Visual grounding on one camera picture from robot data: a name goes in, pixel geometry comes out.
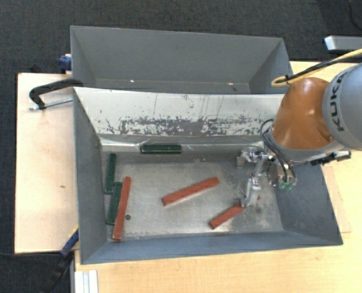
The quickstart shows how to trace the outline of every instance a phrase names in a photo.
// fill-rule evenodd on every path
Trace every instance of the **green wooden block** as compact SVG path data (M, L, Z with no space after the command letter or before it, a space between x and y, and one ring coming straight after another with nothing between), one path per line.
M105 178L105 186L103 188L103 192L105 194L113 193L113 183L114 183L114 174L115 174L115 153L110 153L107 158L107 169L106 169L106 178Z
M142 154L181 154L180 144L143 144L140 148Z
M107 225L114 225L117 218L118 205L120 204L120 197L122 191L122 183L114 183L112 198L110 199L109 211L107 212Z

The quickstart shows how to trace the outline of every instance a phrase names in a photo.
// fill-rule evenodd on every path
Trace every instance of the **yellow cable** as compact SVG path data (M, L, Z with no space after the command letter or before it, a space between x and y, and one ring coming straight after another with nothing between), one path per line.
M331 61L336 61L336 60L340 60L340 59L345 59L347 57L352 57L352 56L356 56L358 54L362 54L362 49L359 49L359 50L355 50L355 51L352 51L352 52L349 52L347 54L344 54L343 56L339 56ZM316 73L317 71L320 71L320 70L323 70L324 68L326 67L321 67L321 68L318 68L317 70L313 70L313 71L310 71L309 73L306 73L306 74L303 74L303 75L300 75L299 77L296 77L296 78L293 78L291 80L288 80L288 81L284 81L286 79L285 76L280 76L280 77L277 77L276 79L274 79L271 83L272 87L284 87L285 85L291 85L293 84L295 81L298 81L299 79L303 79L305 77L308 77L309 75L312 75L314 73Z

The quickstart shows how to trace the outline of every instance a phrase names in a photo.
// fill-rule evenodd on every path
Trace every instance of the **dark gray carpet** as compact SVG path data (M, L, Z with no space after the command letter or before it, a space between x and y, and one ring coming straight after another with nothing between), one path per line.
M362 26L362 0L352 1ZM292 60L330 57L328 34L357 35L347 0L0 0L0 252L13 253L15 73L59 72L70 25L284 38ZM0 292L36 292L55 256L0 256ZM68 290L68 278L55 292Z

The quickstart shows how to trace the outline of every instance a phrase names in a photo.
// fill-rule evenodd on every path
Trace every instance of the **orange stick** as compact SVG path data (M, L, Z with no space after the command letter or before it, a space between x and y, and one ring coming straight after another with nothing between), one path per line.
M174 193L168 194L165 197L162 197L162 203L164 206L174 203L182 198L186 198L189 195L195 194L202 190L212 188L220 183L218 177L209 178L200 183L196 183L190 187L186 187L185 189L181 189Z
M124 218L126 207L128 205L129 191L131 189L131 177L125 177L122 184L122 191L120 196L120 204L118 204L117 217L115 219L115 225L113 230L113 239L117 242L121 241L122 229L124 227Z
M232 217L234 217L235 215L238 215L238 213L240 213L241 211L243 211L245 208L243 208L241 206L240 203L238 203L237 205L227 209L224 213L221 213L219 216L217 216L216 218L212 219L209 222L209 226L211 226L212 229L217 228L218 226L220 226L221 224L225 223L227 220L231 219Z

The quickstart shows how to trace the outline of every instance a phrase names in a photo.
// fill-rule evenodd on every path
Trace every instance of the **wooden table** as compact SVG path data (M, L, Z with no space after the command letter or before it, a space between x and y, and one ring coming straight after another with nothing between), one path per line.
M310 65L292 63L294 72ZM329 81L348 66L315 76ZM72 105L27 110L31 88L64 77L18 77L16 253L60 250L77 223ZM68 95L67 90L46 98ZM329 163L324 173L341 232L351 231L342 234L342 246L96 265L80 265L76 255L75 269L97 270L100 293L362 292L362 152Z

